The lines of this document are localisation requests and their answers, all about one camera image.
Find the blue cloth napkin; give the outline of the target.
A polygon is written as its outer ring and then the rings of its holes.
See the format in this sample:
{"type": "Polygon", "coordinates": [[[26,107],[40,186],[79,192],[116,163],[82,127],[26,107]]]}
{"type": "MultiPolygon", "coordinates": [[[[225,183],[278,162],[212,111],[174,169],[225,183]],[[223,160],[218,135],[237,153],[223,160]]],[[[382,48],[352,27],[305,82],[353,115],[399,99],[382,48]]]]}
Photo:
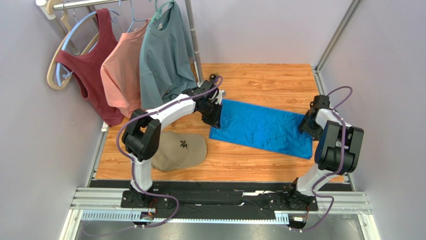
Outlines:
{"type": "Polygon", "coordinates": [[[310,159],[313,137],[301,133],[303,114],[227,100],[222,101],[220,129],[212,127],[209,138],[293,157],[310,159]]]}

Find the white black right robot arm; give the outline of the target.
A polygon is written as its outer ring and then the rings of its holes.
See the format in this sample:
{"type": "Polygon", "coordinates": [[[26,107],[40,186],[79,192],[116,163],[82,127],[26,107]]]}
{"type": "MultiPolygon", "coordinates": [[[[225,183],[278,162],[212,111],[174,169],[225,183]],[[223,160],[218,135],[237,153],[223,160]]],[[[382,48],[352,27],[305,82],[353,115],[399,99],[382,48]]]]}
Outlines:
{"type": "Polygon", "coordinates": [[[318,141],[314,165],[293,182],[291,190],[293,196],[305,199],[335,177],[356,169],[364,138],[362,128],[346,123],[330,108],[328,96],[316,95],[309,106],[297,129],[318,141]]]}

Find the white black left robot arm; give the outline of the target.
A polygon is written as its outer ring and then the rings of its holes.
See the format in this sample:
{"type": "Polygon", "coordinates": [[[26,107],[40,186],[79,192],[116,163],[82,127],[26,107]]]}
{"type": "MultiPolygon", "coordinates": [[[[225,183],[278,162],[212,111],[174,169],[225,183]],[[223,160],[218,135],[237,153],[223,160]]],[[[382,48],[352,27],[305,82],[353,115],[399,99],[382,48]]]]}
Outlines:
{"type": "Polygon", "coordinates": [[[159,149],[162,130],[178,119],[201,113],[201,120],[213,128],[220,129],[222,100],[226,94],[219,87],[222,76],[205,80],[200,86],[184,90],[174,100],[157,108],[133,112],[130,120],[119,130],[116,144],[123,143],[120,152],[131,162],[131,189],[140,195],[155,196],[148,190],[153,186],[151,159],[159,149]]]}

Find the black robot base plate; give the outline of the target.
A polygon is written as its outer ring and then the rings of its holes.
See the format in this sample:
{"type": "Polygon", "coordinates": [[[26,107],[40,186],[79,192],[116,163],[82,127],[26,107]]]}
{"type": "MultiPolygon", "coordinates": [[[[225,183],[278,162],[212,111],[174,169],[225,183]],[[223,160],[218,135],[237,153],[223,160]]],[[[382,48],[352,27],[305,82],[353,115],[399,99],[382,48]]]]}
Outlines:
{"type": "Polygon", "coordinates": [[[316,212],[319,210],[317,200],[313,197],[307,201],[289,197],[287,192],[261,190],[244,192],[239,190],[175,190],[158,192],[150,196],[133,190],[122,193],[120,206],[126,209],[173,209],[177,206],[255,206],[271,211],[316,212]]]}

